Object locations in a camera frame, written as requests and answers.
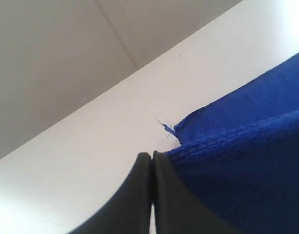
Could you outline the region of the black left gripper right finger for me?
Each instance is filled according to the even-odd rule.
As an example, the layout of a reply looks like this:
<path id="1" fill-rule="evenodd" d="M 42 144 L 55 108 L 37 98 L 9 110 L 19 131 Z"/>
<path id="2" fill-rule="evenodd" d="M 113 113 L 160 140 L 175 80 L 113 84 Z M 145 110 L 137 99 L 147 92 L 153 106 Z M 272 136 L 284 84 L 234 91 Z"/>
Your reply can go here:
<path id="1" fill-rule="evenodd" d="M 154 152 L 153 170 L 158 234 L 227 233 L 227 224 L 207 210 L 186 188 L 166 154 Z"/>

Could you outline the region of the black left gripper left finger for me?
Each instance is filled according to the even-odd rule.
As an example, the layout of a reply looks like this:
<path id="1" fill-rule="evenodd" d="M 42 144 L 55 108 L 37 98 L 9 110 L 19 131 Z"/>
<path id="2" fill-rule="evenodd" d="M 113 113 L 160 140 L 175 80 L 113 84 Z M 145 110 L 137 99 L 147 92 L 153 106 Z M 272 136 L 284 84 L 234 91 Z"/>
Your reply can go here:
<path id="1" fill-rule="evenodd" d="M 72 234 L 148 234 L 152 206 L 151 157 L 138 154 L 114 195 Z"/>

